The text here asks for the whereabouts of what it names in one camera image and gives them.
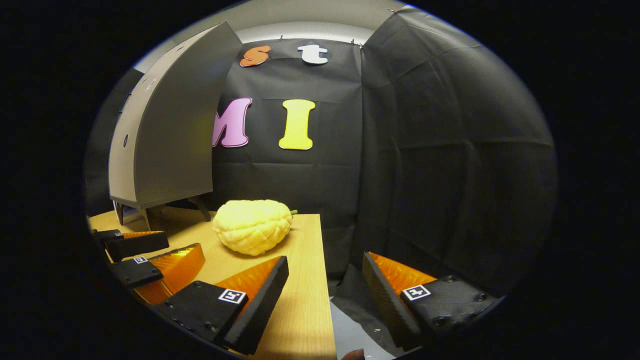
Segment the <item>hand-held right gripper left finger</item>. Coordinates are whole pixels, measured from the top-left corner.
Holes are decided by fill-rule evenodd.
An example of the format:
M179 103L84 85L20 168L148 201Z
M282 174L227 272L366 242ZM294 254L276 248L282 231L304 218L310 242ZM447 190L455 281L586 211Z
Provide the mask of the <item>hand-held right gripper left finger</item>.
M289 275L287 256L276 256L216 284L192 281L152 308L210 344L252 355Z

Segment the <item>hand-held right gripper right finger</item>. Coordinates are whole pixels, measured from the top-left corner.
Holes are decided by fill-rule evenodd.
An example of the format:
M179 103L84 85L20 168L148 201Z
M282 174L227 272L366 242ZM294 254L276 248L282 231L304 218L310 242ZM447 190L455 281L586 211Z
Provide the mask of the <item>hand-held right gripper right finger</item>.
M362 274L394 344L405 351L469 331L501 298L456 275L436 278L366 251Z

